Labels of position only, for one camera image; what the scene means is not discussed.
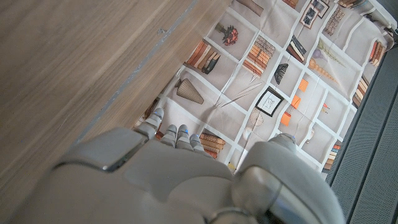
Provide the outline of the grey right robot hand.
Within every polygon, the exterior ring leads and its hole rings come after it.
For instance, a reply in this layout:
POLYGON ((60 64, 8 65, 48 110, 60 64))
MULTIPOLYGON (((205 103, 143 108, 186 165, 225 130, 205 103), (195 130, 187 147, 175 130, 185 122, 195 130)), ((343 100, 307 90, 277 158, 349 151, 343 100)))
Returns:
POLYGON ((207 154, 186 126, 155 132, 158 108, 135 129, 115 128, 64 154, 9 223, 343 223, 330 186, 279 134, 240 168, 207 154))

